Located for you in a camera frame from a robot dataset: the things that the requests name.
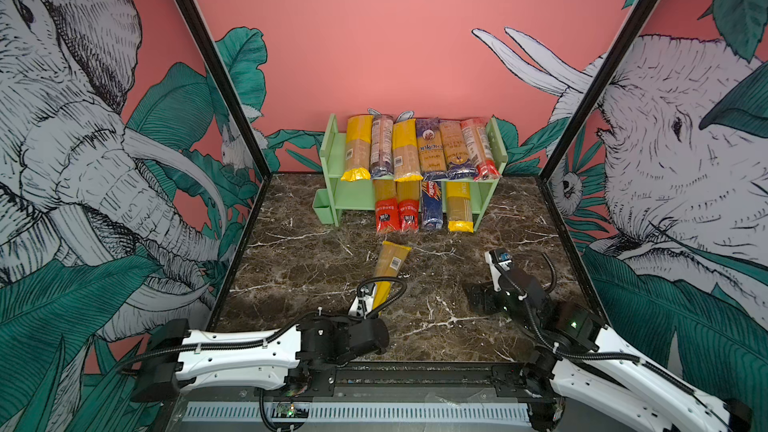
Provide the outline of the red-ended spaghetti bag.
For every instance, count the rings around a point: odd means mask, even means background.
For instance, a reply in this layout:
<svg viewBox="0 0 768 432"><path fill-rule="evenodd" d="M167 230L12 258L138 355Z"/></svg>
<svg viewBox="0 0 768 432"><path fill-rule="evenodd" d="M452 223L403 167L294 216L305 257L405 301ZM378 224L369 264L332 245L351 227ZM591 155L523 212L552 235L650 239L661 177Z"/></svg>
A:
<svg viewBox="0 0 768 432"><path fill-rule="evenodd" d="M497 180L500 173L493 160L486 124L480 118L460 122L461 132L473 166L477 170L476 181Z"/></svg>

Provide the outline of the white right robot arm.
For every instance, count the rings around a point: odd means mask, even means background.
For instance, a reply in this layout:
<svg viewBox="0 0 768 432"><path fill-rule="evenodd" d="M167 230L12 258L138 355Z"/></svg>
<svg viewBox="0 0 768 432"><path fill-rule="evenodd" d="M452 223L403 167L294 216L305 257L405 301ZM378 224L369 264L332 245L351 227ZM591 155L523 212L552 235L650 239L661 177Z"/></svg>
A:
<svg viewBox="0 0 768 432"><path fill-rule="evenodd" d="M551 431L569 399L635 431L749 431L753 412L684 381L624 340L601 317L572 301L556 300L538 279L507 263L492 278L467 284L470 308L505 314L532 337L530 358L502 384L550 400L530 409L536 431Z"/></svg>

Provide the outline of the red spaghetti bag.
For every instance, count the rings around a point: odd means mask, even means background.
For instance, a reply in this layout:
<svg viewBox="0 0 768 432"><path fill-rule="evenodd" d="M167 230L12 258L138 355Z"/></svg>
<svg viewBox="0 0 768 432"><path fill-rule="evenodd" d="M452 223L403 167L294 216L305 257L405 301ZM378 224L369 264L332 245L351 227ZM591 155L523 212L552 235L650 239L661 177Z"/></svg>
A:
<svg viewBox="0 0 768 432"><path fill-rule="evenodd" d="M376 231L379 234L400 230L399 203L396 185L393 180L375 179Z"/></svg>
<svg viewBox="0 0 768 432"><path fill-rule="evenodd" d="M421 183L418 181L397 182L396 193L400 230L402 232L418 231Z"/></svg>

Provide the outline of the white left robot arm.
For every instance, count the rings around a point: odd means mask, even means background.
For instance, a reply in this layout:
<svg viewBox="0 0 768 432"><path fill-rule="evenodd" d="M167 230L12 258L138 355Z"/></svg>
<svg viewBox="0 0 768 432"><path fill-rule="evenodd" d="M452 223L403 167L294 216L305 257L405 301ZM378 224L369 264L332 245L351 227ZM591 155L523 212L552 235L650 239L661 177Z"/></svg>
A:
<svg viewBox="0 0 768 432"><path fill-rule="evenodd" d="M161 402L211 387L259 388L286 397L316 392L337 369L383 353L389 342L378 316L314 312L280 329L241 333L193 330L187 320L175 319L135 359L131 400Z"/></svg>

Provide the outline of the blue barilla spaghetti box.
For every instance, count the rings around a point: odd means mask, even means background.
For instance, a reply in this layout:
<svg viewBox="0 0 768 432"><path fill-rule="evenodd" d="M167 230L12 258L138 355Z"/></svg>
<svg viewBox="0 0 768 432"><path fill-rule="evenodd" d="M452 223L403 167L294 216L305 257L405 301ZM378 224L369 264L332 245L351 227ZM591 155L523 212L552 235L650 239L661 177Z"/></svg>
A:
<svg viewBox="0 0 768 432"><path fill-rule="evenodd" d="M421 183L421 226L424 230L439 230L443 226L442 190L438 182Z"/></svg>

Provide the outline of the ankara blue yellow spaghetti bag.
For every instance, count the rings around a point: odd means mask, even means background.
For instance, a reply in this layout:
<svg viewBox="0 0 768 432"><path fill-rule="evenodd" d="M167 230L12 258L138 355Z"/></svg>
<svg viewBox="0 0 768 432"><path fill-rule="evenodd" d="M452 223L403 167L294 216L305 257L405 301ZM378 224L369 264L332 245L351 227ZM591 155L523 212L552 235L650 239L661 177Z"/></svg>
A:
<svg viewBox="0 0 768 432"><path fill-rule="evenodd" d="M417 148L422 177L426 181L447 178L447 165L438 118L416 120Z"/></svg>

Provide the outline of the blue-ended chinese label spaghetti bag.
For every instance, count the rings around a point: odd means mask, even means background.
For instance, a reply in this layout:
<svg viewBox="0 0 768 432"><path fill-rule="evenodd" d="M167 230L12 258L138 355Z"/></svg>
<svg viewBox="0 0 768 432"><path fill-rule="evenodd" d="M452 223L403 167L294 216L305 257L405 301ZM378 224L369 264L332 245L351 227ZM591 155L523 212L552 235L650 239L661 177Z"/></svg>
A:
<svg viewBox="0 0 768 432"><path fill-rule="evenodd" d="M475 179L477 169L469 156L459 121L441 120L439 130L450 180Z"/></svg>

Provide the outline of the yellow pastatime spaghetti bag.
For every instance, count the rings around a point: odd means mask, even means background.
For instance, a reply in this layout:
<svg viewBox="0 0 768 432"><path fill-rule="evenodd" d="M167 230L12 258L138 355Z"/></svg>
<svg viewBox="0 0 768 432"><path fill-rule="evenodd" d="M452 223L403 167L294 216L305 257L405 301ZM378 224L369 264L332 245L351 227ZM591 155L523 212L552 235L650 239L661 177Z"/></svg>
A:
<svg viewBox="0 0 768 432"><path fill-rule="evenodd" d="M469 184L446 183L446 215L451 232L474 232L473 213Z"/></svg>

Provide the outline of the yellow-top spaghetti bag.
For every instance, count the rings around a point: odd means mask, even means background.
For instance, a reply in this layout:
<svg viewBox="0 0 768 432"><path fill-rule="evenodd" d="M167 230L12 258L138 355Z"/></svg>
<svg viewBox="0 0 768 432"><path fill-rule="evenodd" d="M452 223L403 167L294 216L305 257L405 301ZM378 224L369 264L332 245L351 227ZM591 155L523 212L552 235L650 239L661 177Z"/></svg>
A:
<svg viewBox="0 0 768 432"><path fill-rule="evenodd" d="M396 182L421 181L416 120L398 122L393 127L393 165Z"/></svg>

